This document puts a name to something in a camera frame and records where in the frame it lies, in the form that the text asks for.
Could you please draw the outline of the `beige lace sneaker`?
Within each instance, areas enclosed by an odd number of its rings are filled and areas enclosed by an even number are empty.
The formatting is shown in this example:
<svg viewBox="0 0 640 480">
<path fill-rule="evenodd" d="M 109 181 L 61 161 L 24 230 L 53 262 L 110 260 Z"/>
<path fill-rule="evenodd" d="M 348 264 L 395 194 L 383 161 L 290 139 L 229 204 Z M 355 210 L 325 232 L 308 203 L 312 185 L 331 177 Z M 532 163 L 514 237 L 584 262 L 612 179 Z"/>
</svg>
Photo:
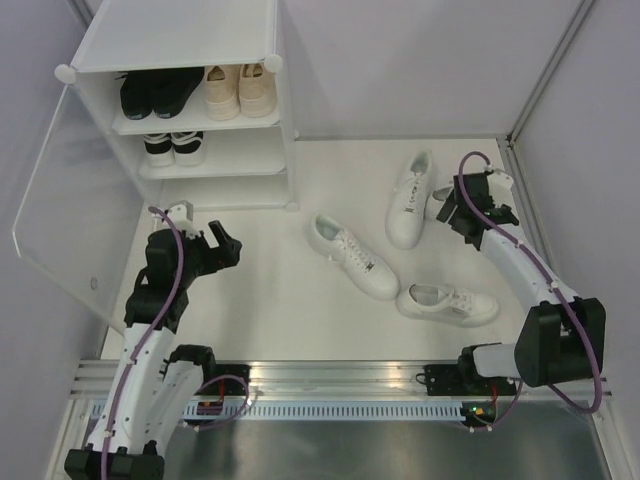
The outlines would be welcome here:
<svg viewBox="0 0 640 480">
<path fill-rule="evenodd" d="M 239 65 L 214 65 L 205 69 L 205 103 L 213 120 L 231 120 L 240 113 L 239 72 Z"/>
<path fill-rule="evenodd" d="M 274 74 L 263 63 L 242 65 L 238 84 L 241 112 L 250 118 L 269 115 L 277 105 Z"/>
</svg>

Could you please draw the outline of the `white plastic shoe cabinet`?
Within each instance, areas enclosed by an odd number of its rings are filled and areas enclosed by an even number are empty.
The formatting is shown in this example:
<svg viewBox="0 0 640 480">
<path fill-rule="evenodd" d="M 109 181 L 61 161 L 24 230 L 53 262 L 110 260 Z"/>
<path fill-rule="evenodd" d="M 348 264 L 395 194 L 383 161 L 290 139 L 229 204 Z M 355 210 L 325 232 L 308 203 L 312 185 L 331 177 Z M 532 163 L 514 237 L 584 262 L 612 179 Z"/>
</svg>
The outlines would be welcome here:
<svg viewBox="0 0 640 480">
<path fill-rule="evenodd" d="M 276 108 L 215 121 L 204 80 L 179 115 L 125 117 L 119 77 L 146 71 L 263 63 L 274 74 Z M 277 1 L 104 1 L 69 64 L 56 77 L 76 88 L 95 122 L 123 148 L 150 204 L 191 202 L 199 210 L 293 208 L 295 132 Z M 152 168 L 146 134 L 203 131 L 205 160 L 195 167 Z"/>
</svg>

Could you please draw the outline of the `black canvas sneaker front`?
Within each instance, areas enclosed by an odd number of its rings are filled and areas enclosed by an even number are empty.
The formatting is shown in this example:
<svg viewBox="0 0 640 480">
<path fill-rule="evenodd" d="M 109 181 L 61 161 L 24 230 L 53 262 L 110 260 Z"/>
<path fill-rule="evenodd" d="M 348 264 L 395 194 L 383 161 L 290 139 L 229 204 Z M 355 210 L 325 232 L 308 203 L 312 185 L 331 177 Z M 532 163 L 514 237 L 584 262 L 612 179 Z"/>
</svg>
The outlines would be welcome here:
<svg viewBox="0 0 640 480">
<path fill-rule="evenodd" d="M 203 67 L 158 70 L 152 76 L 150 100 L 161 119 L 176 117 L 204 77 Z"/>
</svg>

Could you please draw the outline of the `black white patterned sneaker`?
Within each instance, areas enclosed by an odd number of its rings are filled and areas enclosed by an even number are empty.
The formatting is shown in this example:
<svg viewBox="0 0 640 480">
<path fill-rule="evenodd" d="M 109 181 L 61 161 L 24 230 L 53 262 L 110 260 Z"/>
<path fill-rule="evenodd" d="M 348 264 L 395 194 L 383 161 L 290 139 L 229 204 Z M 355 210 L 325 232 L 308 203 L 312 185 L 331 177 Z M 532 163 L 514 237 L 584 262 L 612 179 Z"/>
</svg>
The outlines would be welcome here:
<svg viewBox="0 0 640 480">
<path fill-rule="evenodd" d="M 180 167 L 195 167 L 205 160 L 204 132 L 173 132 L 171 141 L 175 163 Z"/>
</svg>

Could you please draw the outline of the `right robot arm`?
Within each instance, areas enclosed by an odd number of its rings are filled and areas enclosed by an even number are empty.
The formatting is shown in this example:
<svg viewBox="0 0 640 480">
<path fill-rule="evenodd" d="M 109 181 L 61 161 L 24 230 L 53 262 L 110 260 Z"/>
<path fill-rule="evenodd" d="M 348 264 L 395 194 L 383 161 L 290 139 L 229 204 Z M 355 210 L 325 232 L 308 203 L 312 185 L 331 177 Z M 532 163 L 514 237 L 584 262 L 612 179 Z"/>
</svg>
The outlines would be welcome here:
<svg viewBox="0 0 640 480">
<path fill-rule="evenodd" d="M 589 379 L 603 368 L 604 305 L 568 287 L 533 250 L 507 202 L 512 183 L 498 170 L 456 176 L 426 203 L 426 218 L 449 225 L 489 260 L 526 315 L 515 343 L 467 347 L 459 363 L 530 387 Z"/>
</svg>

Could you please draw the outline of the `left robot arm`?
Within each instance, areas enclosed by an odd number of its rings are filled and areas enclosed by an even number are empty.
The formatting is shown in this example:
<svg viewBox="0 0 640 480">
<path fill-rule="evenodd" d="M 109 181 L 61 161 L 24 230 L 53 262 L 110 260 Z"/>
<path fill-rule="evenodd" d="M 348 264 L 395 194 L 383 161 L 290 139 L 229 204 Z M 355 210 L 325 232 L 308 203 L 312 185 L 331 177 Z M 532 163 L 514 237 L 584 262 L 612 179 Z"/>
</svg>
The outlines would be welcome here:
<svg viewBox="0 0 640 480">
<path fill-rule="evenodd" d="M 121 358 L 87 443 L 68 451 L 72 479 L 161 479 L 167 446 L 191 398 L 215 379 L 208 346 L 172 345 L 189 298 L 202 276 L 232 268 L 242 244 L 221 222 L 210 222 L 217 241 L 162 215 L 163 228 L 147 239 L 146 263 L 125 305 Z"/>
</svg>

